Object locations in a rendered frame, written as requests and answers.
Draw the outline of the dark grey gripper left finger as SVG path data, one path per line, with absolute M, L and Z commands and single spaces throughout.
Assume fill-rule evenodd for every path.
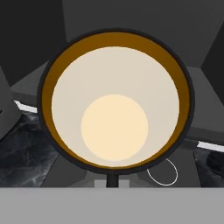
M 85 177 L 85 187 L 105 187 L 107 178 L 103 174 L 88 172 Z

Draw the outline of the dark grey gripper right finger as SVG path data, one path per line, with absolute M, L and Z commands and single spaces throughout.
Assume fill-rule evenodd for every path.
M 118 184 L 120 187 L 144 187 L 144 182 L 135 173 L 120 175 Z

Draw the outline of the black mug with cream inside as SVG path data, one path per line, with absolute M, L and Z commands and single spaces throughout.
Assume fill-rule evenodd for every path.
M 120 176 L 158 165 L 180 146 L 195 97 L 184 63 L 169 46 L 113 28 L 64 48 L 40 78 L 37 104 L 55 150 L 117 187 Z

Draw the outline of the dark grey cupboard run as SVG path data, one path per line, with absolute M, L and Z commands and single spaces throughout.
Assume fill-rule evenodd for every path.
M 188 136 L 224 144 L 224 0 L 0 0 L 0 71 L 13 97 L 34 105 L 46 63 L 103 28 L 145 32 L 169 46 L 195 88 Z

